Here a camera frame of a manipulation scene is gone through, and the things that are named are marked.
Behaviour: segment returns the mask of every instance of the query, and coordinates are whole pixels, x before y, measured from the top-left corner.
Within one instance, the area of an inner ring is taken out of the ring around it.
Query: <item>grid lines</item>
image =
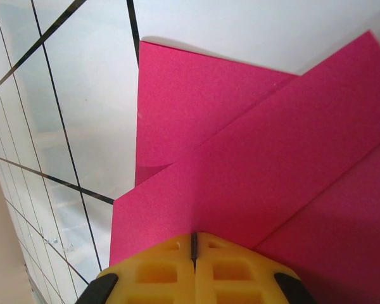
[[[50,259],[49,254],[48,254],[48,250],[54,250],[54,252],[63,260],[63,262],[65,262],[66,266],[68,267],[69,274],[70,274],[70,279],[71,279],[71,282],[73,284],[73,289],[74,289],[76,297],[78,297],[79,295],[76,292],[77,289],[75,287],[75,283],[74,283],[71,271],[73,271],[86,284],[88,284],[89,282],[68,261],[67,256],[61,254],[51,243],[48,243],[47,240],[46,240],[46,238],[42,234],[42,232],[39,229],[37,229],[36,227],[34,227],[34,225],[26,218],[26,213],[25,213],[25,211],[23,209],[23,204],[25,204],[26,202],[22,201],[21,198],[20,198],[20,195],[18,193],[19,189],[17,189],[18,188],[16,186],[17,183],[15,181],[15,178],[13,177],[13,171],[12,171],[12,169],[14,170],[14,168],[17,168],[18,170],[21,171],[22,182],[25,184],[25,189],[26,189],[26,192],[28,194],[27,196],[29,197],[29,201],[30,201],[33,213],[34,213],[34,217],[35,217],[35,220],[37,221],[38,224],[39,224],[39,218],[38,218],[38,216],[37,216],[37,214],[35,212],[36,206],[34,206],[34,202],[33,202],[33,199],[31,197],[31,193],[30,193],[30,189],[29,189],[29,184],[28,184],[28,182],[27,182],[27,180],[25,178],[24,170],[28,171],[28,172],[31,172],[31,173],[33,173],[35,175],[38,175],[39,177],[42,178],[42,183],[44,184],[44,189],[45,189],[46,196],[47,196],[47,199],[48,199],[48,202],[49,202],[49,206],[50,206],[50,209],[51,209],[51,216],[52,216],[52,218],[54,220],[54,223],[56,225],[56,231],[57,231],[57,233],[59,235],[62,248],[63,248],[63,244],[62,244],[61,234],[60,234],[58,223],[57,223],[57,220],[56,220],[56,217],[55,217],[54,206],[53,206],[53,202],[51,202],[51,197],[49,195],[49,190],[48,190],[48,185],[47,185],[46,180],[53,181],[53,182],[55,182],[55,183],[57,183],[57,184],[59,184],[61,186],[65,186],[67,188],[73,189],[74,191],[78,191],[78,193],[80,194],[81,203],[82,203],[82,207],[83,207],[83,210],[84,210],[84,216],[85,216],[85,219],[87,221],[88,228],[89,228],[89,233],[90,233],[90,237],[91,237],[91,240],[92,240],[92,245],[93,245],[93,248],[94,248],[94,252],[95,252],[95,255],[96,255],[96,260],[97,260],[98,267],[99,267],[100,270],[102,268],[101,268],[101,264],[100,264],[99,253],[98,253],[98,250],[96,248],[96,242],[95,242],[95,239],[94,239],[94,234],[93,234],[93,231],[92,231],[92,227],[91,227],[91,223],[90,223],[90,219],[89,219],[89,214],[87,212],[87,208],[86,208],[86,204],[85,204],[85,201],[84,201],[83,194],[86,194],[88,196],[96,198],[97,200],[100,200],[100,201],[105,202],[105,203],[110,204],[110,205],[113,204],[113,199],[109,198],[107,196],[104,196],[102,194],[96,193],[94,191],[91,191],[89,189],[86,189],[86,188],[84,188],[84,187],[82,187],[80,185],[77,169],[76,169],[76,166],[75,166],[75,162],[73,160],[72,148],[70,146],[69,139],[68,139],[67,128],[65,126],[65,122],[64,122],[64,118],[63,118],[63,113],[62,113],[62,110],[61,110],[61,107],[60,107],[60,102],[58,100],[58,94],[56,92],[56,84],[55,84],[55,81],[53,79],[49,56],[48,56],[48,53],[46,51],[46,46],[44,44],[46,42],[46,40],[53,33],[55,33],[86,2],[86,0],[75,0],[56,19],[56,21],[45,31],[45,33],[41,32],[41,28],[40,28],[40,25],[39,25],[39,19],[38,19],[37,12],[36,12],[36,9],[35,9],[34,0],[30,0],[30,2],[31,2],[32,11],[34,12],[34,18],[35,18],[35,22],[36,22],[36,25],[37,25],[37,29],[38,29],[38,32],[39,32],[39,39],[29,48],[29,50],[14,65],[12,65],[11,61],[10,61],[9,52],[8,52],[8,46],[6,45],[6,40],[4,38],[3,30],[2,30],[1,24],[0,24],[0,35],[1,35],[1,39],[3,41],[4,49],[6,51],[6,57],[7,57],[9,65],[10,65],[10,70],[0,79],[0,86],[7,79],[9,79],[10,77],[13,77],[13,80],[14,80],[14,83],[15,83],[15,88],[16,88],[16,93],[17,93],[17,96],[18,96],[18,99],[19,99],[18,102],[20,102],[20,105],[21,105],[21,109],[22,109],[22,112],[23,112],[22,113],[23,114],[23,118],[24,118],[26,126],[28,128],[29,137],[30,137],[30,140],[31,140],[31,143],[32,143],[32,147],[33,147],[33,150],[34,150],[35,158],[37,160],[39,171],[35,170],[33,168],[30,168],[30,167],[26,167],[26,166],[24,166],[24,165],[21,164],[20,157],[19,157],[18,151],[17,151],[17,146],[16,146],[15,141],[14,141],[14,135],[13,135],[13,133],[11,131],[11,127],[9,125],[8,117],[7,117],[7,114],[6,114],[6,109],[4,108],[2,96],[0,94],[1,110],[3,111],[3,114],[4,114],[4,118],[5,118],[5,121],[6,121],[6,128],[7,128],[7,131],[9,133],[9,137],[11,138],[12,147],[14,147],[15,155],[16,155],[16,160],[17,160],[17,162],[14,162],[14,161],[11,161],[11,160],[8,159],[8,154],[7,154],[6,148],[5,148],[6,145],[3,143],[3,140],[2,140],[1,134],[0,134],[0,146],[3,148],[3,154],[4,154],[4,157],[0,157],[0,173],[3,176],[3,181],[4,181],[4,184],[2,183],[2,187],[4,187],[3,190],[6,190],[5,192],[7,192],[8,196],[9,196],[8,198],[6,198],[6,201],[7,201],[8,205],[9,205],[9,207],[11,206],[11,208],[14,209],[14,211],[16,212],[15,213],[15,215],[16,215],[16,222],[18,224],[18,228],[19,228],[19,231],[21,233],[20,234],[21,239],[19,238],[18,240],[19,240],[21,246],[23,247],[23,249],[25,249],[25,251],[28,253],[29,259],[31,259],[32,263],[34,263],[34,265],[36,265],[36,267],[42,272],[42,275],[44,277],[45,287],[41,286],[41,288],[44,287],[49,295],[50,295],[49,290],[52,291],[52,289],[53,289],[53,291],[60,297],[62,303],[65,304],[66,302],[61,297],[60,287],[59,287],[58,282],[56,280],[56,276],[55,276],[55,273],[54,273],[53,265],[51,263],[51,259]],[[135,10],[134,10],[133,0],[127,0],[127,9],[128,9],[128,12],[129,12],[129,21],[130,21],[130,26],[131,26],[131,31],[132,31],[132,43],[134,44],[134,49],[135,49],[135,52],[136,52],[136,59],[137,59],[137,62],[138,62],[138,56],[139,56],[139,34],[138,34],[138,28],[137,28],[137,23],[136,23],[136,16],[135,16]],[[65,137],[66,145],[67,145],[68,152],[69,152],[69,157],[70,157],[71,162],[72,162],[73,172],[75,174],[75,178],[76,178],[77,184],[73,184],[73,183],[67,182],[67,181],[65,181],[63,179],[59,179],[59,178],[57,178],[55,176],[51,176],[51,175],[46,174],[46,173],[44,173],[42,171],[41,164],[40,164],[40,161],[39,161],[39,157],[38,157],[38,154],[37,154],[37,150],[36,150],[36,147],[35,147],[34,138],[32,136],[32,131],[31,131],[31,128],[30,128],[29,121],[27,119],[27,115],[26,115],[26,112],[25,112],[25,107],[24,107],[24,104],[23,104],[22,96],[20,94],[20,88],[19,88],[17,79],[16,79],[15,74],[14,74],[14,72],[24,62],[26,62],[28,60],[28,58],[37,49],[39,49],[40,47],[42,47],[42,49],[44,51],[45,61],[46,61],[46,65],[47,65],[47,70],[48,70],[48,73],[49,73],[49,76],[50,76],[51,85],[52,85],[52,88],[53,88],[53,94],[54,94],[55,101],[56,101],[56,107],[58,109],[58,113],[59,113],[59,116],[60,116],[60,121],[61,121],[61,125],[62,125],[62,128],[63,128],[63,135]],[[5,171],[3,170],[3,166],[7,166],[8,167],[8,171],[7,172],[9,172],[9,175],[5,174]],[[12,195],[12,192],[10,191],[10,188],[13,187],[13,186],[14,186],[14,188],[13,188],[14,189],[13,194],[15,194],[16,197],[14,197],[14,195]],[[17,202],[20,203],[20,208],[21,208],[20,210],[14,205],[14,201],[17,201]],[[27,236],[23,232],[20,220],[24,220],[25,223],[26,223],[26,227],[27,227],[27,231],[26,232],[28,234]],[[50,268],[52,270],[52,274],[51,275],[53,275],[53,277],[54,277],[54,284],[51,283],[51,281],[48,279],[47,275],[42,270],[42,265],[41,265],[42,261],[39,260],[39,255],[37,253],[37,249],[35,248],[34,242],[31,240],[32,246],[34,247],[34,253],[35,253],[35,256],[36,256],[37,260],[35,260],[35,258],[31,255],[31,253],[29,252],[28,248],[26,247],[26,245],[27,245],[26,238],[28,238],[30,236],[30,234],[31,234],[32,231],[36,232],[39,235],[39,237],[41,238],[42,243],[44,244],[47,260],[49,261]]]

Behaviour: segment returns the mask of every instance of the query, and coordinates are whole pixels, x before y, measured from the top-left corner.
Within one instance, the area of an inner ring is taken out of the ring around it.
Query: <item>black plastic part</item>
[[[105,304],[117,281],[116,274],[106,274],[91,281],[76,304]]]
[[[193,232],[191,234],[191,260],[193,261],[194,272],[196,272],[197,254],[198,254],[197,232]]]
[[[274,278],[289,301],[289,304],[317,303],[299,279],[281,272],[274,274]]]

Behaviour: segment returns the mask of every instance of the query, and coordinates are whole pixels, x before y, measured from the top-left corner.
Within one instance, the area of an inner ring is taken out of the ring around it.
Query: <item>pink cardstock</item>
[[[319,303],[380,303],[380,145],[255,251],[290,266]]]
[[[136,185],[296,76],[141,42]]]

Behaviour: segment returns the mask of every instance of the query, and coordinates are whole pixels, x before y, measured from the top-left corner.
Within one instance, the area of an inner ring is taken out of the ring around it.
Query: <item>pink paper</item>
[[[380,47],[364,34],[116,200],[111,263],[206,231],[252,247],[380,143]]]
[[[136,184],[296,76],[141,42]]]
[[[380,303],[380,146],[255,250],[289,265],[319,303]]]

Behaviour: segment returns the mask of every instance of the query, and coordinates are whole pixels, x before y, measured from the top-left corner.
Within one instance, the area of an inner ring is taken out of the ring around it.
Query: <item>yellow robot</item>
[[[102,271],[76,304],[312,304],[289,268],[208,233],[183,234]]]

